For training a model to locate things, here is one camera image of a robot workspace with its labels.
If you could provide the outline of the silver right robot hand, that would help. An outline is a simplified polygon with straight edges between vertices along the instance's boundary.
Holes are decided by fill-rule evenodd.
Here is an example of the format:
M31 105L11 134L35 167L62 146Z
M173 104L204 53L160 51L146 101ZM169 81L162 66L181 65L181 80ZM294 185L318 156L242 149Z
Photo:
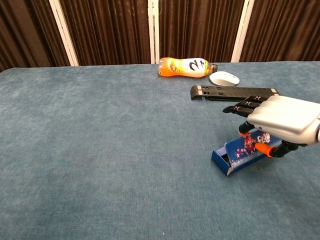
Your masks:
M320 142L320 104L316 102L283 95L249 96L222 111L246 118L238 128L242 136L257 129L280 139L277 147L255 144L268 157L281 158L299 146Z

